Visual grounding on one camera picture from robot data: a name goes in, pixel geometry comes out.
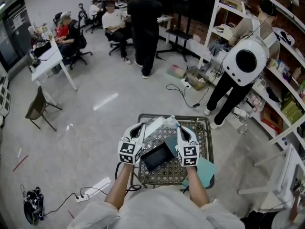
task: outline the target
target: person wearing white backpack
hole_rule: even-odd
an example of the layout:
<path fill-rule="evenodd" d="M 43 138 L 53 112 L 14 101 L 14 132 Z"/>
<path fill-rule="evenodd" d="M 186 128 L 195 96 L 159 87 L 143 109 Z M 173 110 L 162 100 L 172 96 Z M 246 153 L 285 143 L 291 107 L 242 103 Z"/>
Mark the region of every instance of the person wearing white backpack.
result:
<path fill-rule="evenodd" d="M 268 52 L 265 54 L 266 61 L 270 58 L 278 60 L 280 52 L 280 42 L 276 38 L 272 29 L 272 22 L 276 19 L 276 6 L 269 0 L 263 0 L 258 9 L 259 15 L 257 20 L 243 18 L 242 21 L 234 28 L 233 36 L 229 40 L 229 45 L 233 46 L 239 41 L 243 43 L 241 39 L 244 39 L 246 41 L 251 40 L 251 38 L 249 39 L 250 36 L 256 36 L 257 38 L 252 39 L 252 41 L 257 40 L 258 43 L 261 42 L 262 51 L 264 50 L 263 46 L 267 49 Z M 235 48 L 233 47 L 224 59 L 223 67 L 225 69 L 225 72 L 223 73 L 221 79 L 215 87 L 204 110 L 204 114 L 209 115 L 211 111 L 216 108 L 218 101 L 231 89 L 231 87 L 233 88 L 221 110 L 215 116 L 214 122 L 211 123 L 212 129 L 221 127 L 224 124 L 224 119 L 232 111 L 232 109 L 234 109 L 234 107 L 236 107 L 246 97 L 246 95 L 251 90 L 255 80 L 257 79 L 257 77 L 259 77 L 259 74 L 266 66 L 266 64 L 259 66 L 262 61 L 257 59 L 256 55 L 254 55 L 255 53 L 253 54 L 247 49 L 238 51 L 236 50 L 237 47 L 238 45 Z M 238 64 L 238 54 L 240 56 L 239 60 L 243 64 L 242 66 Z M 252 66 L 250 59 L 251 55 L 253 56 L 253 69 L 245 69 L 246 67 Z M 232 58 L 232 67 L 228 63 L 229 58 Z M 240 71 L 240 75 L 249 75 L 249 78 L 252 78 L 250 80 L 247 79 L 247 77 L 236 78 L 236 73 L 230 73 L 230 71 L 232 71 L 233 66 L 235 65 L 235 70 Z"/>

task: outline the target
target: white sneaker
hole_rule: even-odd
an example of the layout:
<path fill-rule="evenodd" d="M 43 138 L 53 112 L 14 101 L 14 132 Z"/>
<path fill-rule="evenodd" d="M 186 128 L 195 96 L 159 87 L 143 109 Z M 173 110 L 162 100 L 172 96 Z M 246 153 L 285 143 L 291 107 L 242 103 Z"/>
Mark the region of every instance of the white sneaker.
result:
<path fill-rule="evenodd" d="M 128 65 L 130 65 L 130 64 L 132 63 L 132 62 L 131 62 L 128 58 L 126 58 L 126 57 L 122 58 L 122 61 L 125 62 L 125 64 L 128 64 Z"/>
<path fill-rule="evenodd" d="M 210 115 L 210 113 L 211 113 L 211 111 L 208 110 L 207 107 L 205 107 L 204 114 L 205 114 L 206 116 L 208 116 L 208 115 Z"/>
<path fill-rule="evenodd" d="M 143 65 L 138 64 L 136 60 L 135 60 L 134 62 L 135 62 L 135 64 L 138 65 L 140 68 L 143 68 Z"/>
<path fill-rule="evenodd" d="M 224 121 L 220 124 L 220 125 L 216 125 L 215 122 L 213 123 L 210 123 L 210 127 L 211 129 L 216 129 L 216 128 L 219 128 L 219 127 L 222 127 L 224 125 Z"/>

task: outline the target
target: gray floor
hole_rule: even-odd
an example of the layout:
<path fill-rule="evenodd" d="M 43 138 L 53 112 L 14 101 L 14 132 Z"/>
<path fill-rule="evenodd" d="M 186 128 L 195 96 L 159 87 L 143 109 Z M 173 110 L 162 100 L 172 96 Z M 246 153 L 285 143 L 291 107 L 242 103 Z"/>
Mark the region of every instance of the gray floor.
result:
<path fill-rule="evenodd" d="M 10 83 L 12 101 L 3 130 L 0 188 L 16 228 L 31 228 L 23 214 L 20 184 L 26 190 L 41 187 L 46 212 L 56 209 L 71 192 L 78 193 L 79 188 L 93 186 L 105 177 L 114 180 L 118 141 L 125 129 L 137 122 L 139 114 L 202 116 L 212 93 L 213 87 L 198 108 L 188 108 L 178 92 L 165 89 L 170 83 L 183 88 L 178 79 L 166 74 L 168 62 L 182 63 L 180 55 L 161 55 L 168 62 L 156 59 L 153 75 L 145 80 L 137 65 L 123 64 L 119 52 L 108 55 L 109 45 L 103 31 L 86 33 L 85 36 L 88 46 L 84 51 L 91 50 L 94 54 L 86 56 L 88 66 L 79 62 L 70 71 L 78 91 L 73 90 L 63 72 L 43 81 L 43 87 L 63 108 L 58 111 L 50 107 L 46 114 L 57 132 L 43 120 L 37 122 L 41 127 L 39 130 L 24 118 L 37 91 L 29 70 L 23 69 Z M 159 49 L 166 47 L 159 41 Z M 134 60 L 132 47 L 128 48 L 128 55 Z M 189 61 L 190 65 L 198 63 L 192 57 Z M 206 88 L 201 92 L 187 90 L 186 100 L 193 105 L 205 91 Z M 94 111 L 94 106 L 113 94 L 118 96 Z M 259 206 L 266 194 L 240 196 L 237 190 L 265 184 L 272 164 L 254 168 L 252 163 L 279 152 L 279 149 L 268 143 L 268 135 L 253 120 L 249 120 L 248 135 L 239 134 L 226 122 L 221 129 L 213 130 L 212 136 L 218 172 L 215 186 L 208 193 L 231 212 L 244 216 L 253 203 Z M 26 155 L 29 157 L 13 172 Z M 66 228 L 72 220 L 68 210 L 76 216 L 86 203 L 76 203 L 70 198 L 37 228 Z"/>

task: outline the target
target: black monitor stand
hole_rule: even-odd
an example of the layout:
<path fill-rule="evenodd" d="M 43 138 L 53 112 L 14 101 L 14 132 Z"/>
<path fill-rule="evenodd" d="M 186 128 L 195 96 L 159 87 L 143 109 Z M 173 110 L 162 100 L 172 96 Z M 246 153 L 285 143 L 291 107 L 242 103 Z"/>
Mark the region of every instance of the black monitor stand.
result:
<path fill-rule="evenodd" d="M 183 32 L 180 30 L 180 25 L 181 25 L 181 17 L 182 17 L 182 14 L 179 14 L 178 16 L 178 25 L 177 25 L 177 29 L 176 30 L 173 30 L 173 29 L 168 29 L 166 32 L 167 33 L 170 33 L 174 36 L 176 36 L 176 41 L 175 41 L 175 44 L 173 45 L 173 47 L 171 49 L 168 49 L 168 50 L 159 50 L 156 52 L 156 58 L 157 59 L 161 59 L 158 54 L 159 53 L 164 53 L 164 52 L 178 52 L 180 53 L 182 56 L 183 56 L 183 59 L 185 62 L 187 62 L 186 60 L 186 55 L 187 54 L 190 54 L 186 51 L 186 42 L 192 38 L 191 35 L 188 34 L 189 30 L 190 30 L 190 25 L 191 25 L 191 18 L 190 16 L 188 17 L 188 20 L 187 20 L 187 27 L 186 27 L 186 32 Z M 181 46 L 178 45 L 178 39 L 181 38 L 184 40 L 184 44 L 183 44 L 183 47 L 182 49 L 180 48 Z"/>

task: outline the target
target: bottle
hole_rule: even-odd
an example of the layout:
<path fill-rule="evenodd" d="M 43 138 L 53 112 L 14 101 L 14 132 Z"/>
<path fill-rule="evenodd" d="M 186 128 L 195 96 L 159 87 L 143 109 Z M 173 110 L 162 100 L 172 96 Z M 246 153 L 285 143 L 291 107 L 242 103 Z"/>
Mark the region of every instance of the bottle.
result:
<path fill-rule="evenodd" d="M 297 79 L 301 74 L 301 67 L 298 67 L 295 69 L 294 73 L 292 74 L 292 77 Z"/>

